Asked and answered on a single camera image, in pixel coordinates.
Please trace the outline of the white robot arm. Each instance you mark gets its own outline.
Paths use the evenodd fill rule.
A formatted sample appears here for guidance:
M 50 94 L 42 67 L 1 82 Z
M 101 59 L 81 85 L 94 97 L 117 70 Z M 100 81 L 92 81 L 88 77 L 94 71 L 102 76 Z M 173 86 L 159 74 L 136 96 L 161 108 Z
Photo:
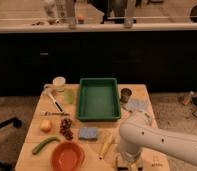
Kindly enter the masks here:
M 197 135 L 154 128 L 142 114 L 130 115 L 119 127 L 122 157 L 134 163 L 146 147 L 197 166 Z

